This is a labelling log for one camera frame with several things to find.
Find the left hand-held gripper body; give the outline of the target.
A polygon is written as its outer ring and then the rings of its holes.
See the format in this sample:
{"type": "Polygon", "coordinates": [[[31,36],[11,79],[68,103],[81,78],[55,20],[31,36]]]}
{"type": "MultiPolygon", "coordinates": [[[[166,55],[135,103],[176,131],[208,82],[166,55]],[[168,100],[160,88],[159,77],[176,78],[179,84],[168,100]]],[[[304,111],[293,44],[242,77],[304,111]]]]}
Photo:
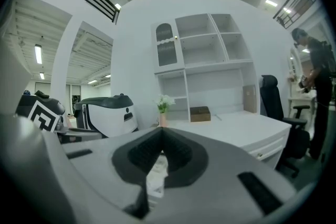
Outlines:
{"type": "Polygon", "coordinates": [[[46,106],[36,101],[28,115],[28,119],[43,132],[54,132],[65,108],[58,101],[52,106],[46,106]]]}

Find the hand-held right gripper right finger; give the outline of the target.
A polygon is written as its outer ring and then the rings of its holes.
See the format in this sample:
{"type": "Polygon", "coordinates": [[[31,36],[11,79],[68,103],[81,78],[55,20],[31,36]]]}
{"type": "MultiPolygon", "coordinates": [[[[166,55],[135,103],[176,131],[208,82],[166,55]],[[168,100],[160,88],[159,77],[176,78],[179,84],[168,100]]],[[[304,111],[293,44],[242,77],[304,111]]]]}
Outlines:
{"type": "Polygon", "coordinates": [[[279,172],[245,150],[194,133],[177,134],[201,144],[208,154],[205,172],[193,184],[168,188],[149,213],[150,224],[298,224],[290,217],[303,205],[315,184],[297,191],[279,172]],[[239,179],[251,172],[280,202],[266,214],[239,179]]]}

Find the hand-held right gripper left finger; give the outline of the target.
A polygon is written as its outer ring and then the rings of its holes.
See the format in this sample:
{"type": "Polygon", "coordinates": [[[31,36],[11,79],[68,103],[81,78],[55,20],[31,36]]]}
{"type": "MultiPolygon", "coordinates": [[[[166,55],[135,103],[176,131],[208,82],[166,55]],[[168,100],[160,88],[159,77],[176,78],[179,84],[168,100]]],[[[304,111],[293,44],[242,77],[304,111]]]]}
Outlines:
{"type": "Polygon", "coordinates": [[[18,214],[26,208],[37,213],[37,222],[54,224],[163,224],[160,212],[144,218],[140,209],[141,187],[136,200],[125,211],[110,201],[73,166],[59,139],[43,133],[31,120],[14,115],[1,116],[1,171],[20,194],[18,214]]]}

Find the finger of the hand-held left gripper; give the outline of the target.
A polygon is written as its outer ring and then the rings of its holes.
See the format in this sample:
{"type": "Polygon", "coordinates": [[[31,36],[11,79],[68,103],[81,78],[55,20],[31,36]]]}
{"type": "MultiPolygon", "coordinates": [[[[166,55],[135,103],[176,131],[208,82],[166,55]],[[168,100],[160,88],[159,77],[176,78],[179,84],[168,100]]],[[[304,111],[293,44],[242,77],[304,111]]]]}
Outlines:
{"type": "Polygon", "coordinates": [[[65,128],[59,131],[59,140],[61,144],[77,143],[102,139],[102,134],[94,130],[65,128]]]}

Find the white plastic bag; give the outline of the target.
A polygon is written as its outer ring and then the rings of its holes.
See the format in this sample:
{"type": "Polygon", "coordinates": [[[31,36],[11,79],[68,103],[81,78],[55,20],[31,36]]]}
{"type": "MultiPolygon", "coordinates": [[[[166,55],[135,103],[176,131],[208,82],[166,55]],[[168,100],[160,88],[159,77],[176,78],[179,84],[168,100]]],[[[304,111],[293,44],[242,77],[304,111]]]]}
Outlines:
{"type": "Polygon", "coordinates": [[[153,170],[157,173],[167,173],[167,168],[167,158],[163,155],[160,155],[153,166],[153,170]]]}

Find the long white drawer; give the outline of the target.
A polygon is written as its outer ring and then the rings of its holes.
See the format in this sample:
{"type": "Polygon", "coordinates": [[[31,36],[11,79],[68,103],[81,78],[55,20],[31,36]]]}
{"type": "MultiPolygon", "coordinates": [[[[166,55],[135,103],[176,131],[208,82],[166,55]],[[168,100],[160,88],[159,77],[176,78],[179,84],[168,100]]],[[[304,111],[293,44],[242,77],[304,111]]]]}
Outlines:
{"type": "Polygon", "coordinates": [[[281,138],[268,144],[248,150],[248,153],[259,161],[262,161],[274,168],[279,162],[285,144],[286,138],[282,136],[281,138]]]}

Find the white desk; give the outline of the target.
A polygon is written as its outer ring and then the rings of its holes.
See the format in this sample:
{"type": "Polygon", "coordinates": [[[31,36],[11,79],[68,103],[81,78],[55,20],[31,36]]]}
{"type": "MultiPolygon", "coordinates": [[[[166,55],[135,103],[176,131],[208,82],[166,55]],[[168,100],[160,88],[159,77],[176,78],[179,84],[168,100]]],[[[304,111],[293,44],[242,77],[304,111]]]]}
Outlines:
{"type": "Polygon", "coordinates": [[[248,152],[284,136],[287,138],[290,125],[269,117],[239,111],[218,114],[207,122],[189,122],[187,120],[167,120],[167,127],[194,133],[213,140],[229,143],[248,152]]]}

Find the brown wooden box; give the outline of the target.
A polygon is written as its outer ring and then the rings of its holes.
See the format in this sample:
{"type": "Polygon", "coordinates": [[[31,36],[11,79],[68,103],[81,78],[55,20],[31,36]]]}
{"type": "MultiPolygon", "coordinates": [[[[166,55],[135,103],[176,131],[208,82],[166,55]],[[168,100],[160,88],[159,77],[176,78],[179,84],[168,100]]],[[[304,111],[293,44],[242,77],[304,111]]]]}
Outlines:
{"type": "Polygon", "coordinates": [[[190,108],[191,122],[207,122],[211,121],[211,113],[207,106],[198,106],[190,108]]]}

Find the white artificial flowers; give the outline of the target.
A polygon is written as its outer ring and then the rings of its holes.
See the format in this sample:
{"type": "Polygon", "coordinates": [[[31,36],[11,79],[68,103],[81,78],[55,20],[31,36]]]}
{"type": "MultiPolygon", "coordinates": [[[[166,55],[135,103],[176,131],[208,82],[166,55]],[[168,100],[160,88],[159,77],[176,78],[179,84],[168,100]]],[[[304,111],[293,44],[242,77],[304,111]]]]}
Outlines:
{"type": "Polygon", "coordinates": [[[160,113],[166,113],[169,108],[175,104],[175,99],[168,95],[160,94],[158,98],[155,100],[155,104],[160,113]]]}

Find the brown board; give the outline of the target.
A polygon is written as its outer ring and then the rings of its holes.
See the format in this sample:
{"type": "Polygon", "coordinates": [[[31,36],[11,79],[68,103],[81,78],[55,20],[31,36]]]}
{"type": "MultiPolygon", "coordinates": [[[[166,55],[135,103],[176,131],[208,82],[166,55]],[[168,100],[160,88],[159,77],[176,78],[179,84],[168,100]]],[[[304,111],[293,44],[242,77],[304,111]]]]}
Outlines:
{"type": "Polygon", "coordinates": [[[257,97],[254,85],[243,86],[243,108],[250,113],[257,112],[257,97]]]}

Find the black office chair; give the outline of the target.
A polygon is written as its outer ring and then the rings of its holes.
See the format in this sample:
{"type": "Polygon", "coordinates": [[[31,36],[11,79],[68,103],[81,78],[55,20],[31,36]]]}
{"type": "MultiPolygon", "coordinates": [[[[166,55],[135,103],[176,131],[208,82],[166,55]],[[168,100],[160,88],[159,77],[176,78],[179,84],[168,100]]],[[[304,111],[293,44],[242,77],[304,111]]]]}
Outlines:
{"type": "Polygon", "coordinates": [[[273,75],[263,75],[262,78],[260,95],[267,116],[291,125],[286,145],[276,168],[279,169],[281,166],[285,166],[293,171],[291,177],[296,178],[300,170],[294,164],[290,163],[288,159],[303,158],[310,146],[310,134],[305,130],[307,120],[286,118],[283,113],[277,78],[273,75]]]}

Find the white shelf hutch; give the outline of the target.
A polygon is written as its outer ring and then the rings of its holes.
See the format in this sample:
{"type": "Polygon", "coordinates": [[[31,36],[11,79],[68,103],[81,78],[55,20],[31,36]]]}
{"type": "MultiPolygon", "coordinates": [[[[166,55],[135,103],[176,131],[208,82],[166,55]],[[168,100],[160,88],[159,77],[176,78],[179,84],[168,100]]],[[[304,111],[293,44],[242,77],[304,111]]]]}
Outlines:
{"type": "Polygon", "coordinates": [[[243,86],[254,85],[254,62],[231,14],[203,13],[151,25],[159,93],[175,99],[167,119],[190,122],[190,108],[215,114],[244,111],[243,86]]]}

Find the white vanity table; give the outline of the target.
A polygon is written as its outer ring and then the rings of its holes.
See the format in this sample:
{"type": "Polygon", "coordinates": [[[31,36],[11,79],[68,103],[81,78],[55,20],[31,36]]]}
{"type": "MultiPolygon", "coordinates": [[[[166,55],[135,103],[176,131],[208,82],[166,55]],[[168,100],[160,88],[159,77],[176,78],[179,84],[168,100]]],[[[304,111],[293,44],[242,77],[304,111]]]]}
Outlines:
{"type": "Polygon", "coordinates": [[[289,80],[290,80],[290,97],[289,105],[291,118],[295,118],[297,115],[299,119],[307,120],[305,130],[310,134],[310,140],[314,134],[314,118],[316,113],[316,91],[310,90],[305,93],[302,88],[299,87],[299,82],[304,76],[299,54],[296,48],[291,48],[289,63],[289,80]]]}

